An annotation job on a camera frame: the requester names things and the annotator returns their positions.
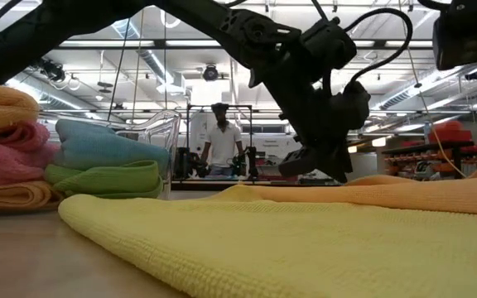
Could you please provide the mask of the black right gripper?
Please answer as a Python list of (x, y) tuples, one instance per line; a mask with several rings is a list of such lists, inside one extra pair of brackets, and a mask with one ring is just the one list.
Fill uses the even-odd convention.
[(439, 70), (477, 62), (477, 0), (418, 2), (440, 13), (434, 21), (432, 47)]

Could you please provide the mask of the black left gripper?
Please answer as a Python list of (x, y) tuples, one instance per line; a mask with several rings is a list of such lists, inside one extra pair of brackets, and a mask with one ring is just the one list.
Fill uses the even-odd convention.
[(262, 75), (262, 82), (281, 109), (280, 117), (296, 132), (301, 148), (278, 165), (283, 176), (314, 170), (345, 183), (353, 171), (347, 135), (364, 125), (370, 95), (357, 81), (333, 94), (333, 70), (356, 55), (356, 45), (339, 26), (339, 19), (324, 19), (282, 44), (284, 53)]

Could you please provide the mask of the yellow microfiber towel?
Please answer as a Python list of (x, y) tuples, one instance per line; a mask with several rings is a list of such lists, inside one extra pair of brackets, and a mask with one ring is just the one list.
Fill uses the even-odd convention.
[(477, 298), (477, 215), (88, 195), (59, 214), (196, 298)]

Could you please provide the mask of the blue microfiber towel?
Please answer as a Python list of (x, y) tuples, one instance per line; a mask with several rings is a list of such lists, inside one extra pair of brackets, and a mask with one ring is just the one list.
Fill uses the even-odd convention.
[(169, 151), (163, 147), (121, 137), (114, 130), (92, 123), (61, 119), (55, 125), (61, 145), (53, 163), (74, 170), (100, 166), (123, 166), (155, 161), (165, 170)]

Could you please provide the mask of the green microfiber towel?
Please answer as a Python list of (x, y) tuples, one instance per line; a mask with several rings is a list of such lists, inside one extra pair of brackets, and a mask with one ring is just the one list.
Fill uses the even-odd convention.
[(82, 171), (48, 165), (44, 178), (66, 197), (93, 195), (105, 199), (156, 199), (163, 191), (163, 180), (155, 161), (97, 166)]

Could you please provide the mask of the red storage bin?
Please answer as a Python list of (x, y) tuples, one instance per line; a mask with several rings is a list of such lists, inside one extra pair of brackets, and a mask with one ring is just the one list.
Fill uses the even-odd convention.
[(470, 142), (472, 133), (470, 130), (464, 129), (459, 121), (450, 120), (436, 124), (434, 130), (429, 131), (427, 137), (430, 143), (437, 143), (436, 137), (441, 142)]

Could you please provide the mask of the black storage shelf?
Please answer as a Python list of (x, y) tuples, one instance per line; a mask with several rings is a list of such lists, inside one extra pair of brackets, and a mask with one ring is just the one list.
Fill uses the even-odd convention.
[(477, 169), (477, 145), (470, 142), (404, 142), (383, 154), (389, 175), (412, 180), (461, 179)]

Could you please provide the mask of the person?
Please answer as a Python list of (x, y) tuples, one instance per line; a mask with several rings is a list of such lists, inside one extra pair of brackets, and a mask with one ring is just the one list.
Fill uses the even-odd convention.
[(228, 108), (226, 103), (211, 105), (217, 123), (209, 131), (200, 158), (206, 164), (211, 155), (210, 175), (232, 176), (233, 167), (229, 163), (233, 160), (235, 150), (238, 150), (239, 155), (243, 155), (241, 132), (226, 118)]

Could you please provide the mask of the black overhead light bar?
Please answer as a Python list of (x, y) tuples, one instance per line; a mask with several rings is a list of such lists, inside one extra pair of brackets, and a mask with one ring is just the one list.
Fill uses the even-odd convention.
[[(399, 48), (403, 41), (401, 40), (354, 40), (358, 49), (376, 49), (392, 50)], [(222, 45), (217, 41), (210, 39), (192, 39), (192, 40), (165, 40), (165, 39), (142, 39), (142, 40), (68, 40), (55, 47), (55, 50), (121, 50), (126, 49), (222, 49)]]

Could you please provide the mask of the clear plastic bin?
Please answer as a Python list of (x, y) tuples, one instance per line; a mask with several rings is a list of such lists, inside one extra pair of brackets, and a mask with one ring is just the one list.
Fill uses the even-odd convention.
[[(171, 180), (171, 168), (174, 162), (178, 132), (181, 126), (181, 116), (179, 113), (164, 110), (157, 113), (155, 116), (151, 117), (147, 121), (139, 124), (107, 122), (104, 120), (97, 120), (91, 118), (78, 118), (71, 117), (68, 114), (42, 113), (40, 118), (35, 122), (44, 125), (49, 130), (51, 136), (49, 137), (47, 143), (57, 145), (59, 147), (59, 150), (61, 142), (58, 133), (56, 132), (55, 125), (61, 119), (68, 119), (105, 126), (114, 130), (115, 133), (121, 137), (126, 137), (145, 144), (163, 147), (168, 150), (170, 156), (168, 165), (165, 170), (161, 170), (159, 168), (159, 172), (163, 180), (163, 191), (159, 194), (157, 198), (168, 196), (168, 193), (170, 191), (169, 184)], [(44, 176), (42, 180), (34, 181), (45, 181), (46, 183), (48, 183), (45, 180)]]

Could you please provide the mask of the silver air duct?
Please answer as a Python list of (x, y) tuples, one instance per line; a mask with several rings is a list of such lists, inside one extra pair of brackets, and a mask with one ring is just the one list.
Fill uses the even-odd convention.
[(94, 105), (85, 102), (83, 99), (78, 99), (65, 91), (58, 90), (28, 74), (17, 74), (10, 78), (5, 85), (31, 95), (38, 102), (50, 100), (65, 104), (73, 109), (96, 109)]
[[(139, 41), (142, 37), (139, 30), (134, 26), (133, 22), (123, 19), (114, 22), (111, 27), (123, 38), (128, 41)], [(174, 82), (173, 75), (167, 71), (164, 64), (157, 58), (152, 50), (137, 48), (136, 53), (146, 65), (152, 70), (154, 75), (162, 84), (172, 84)]]

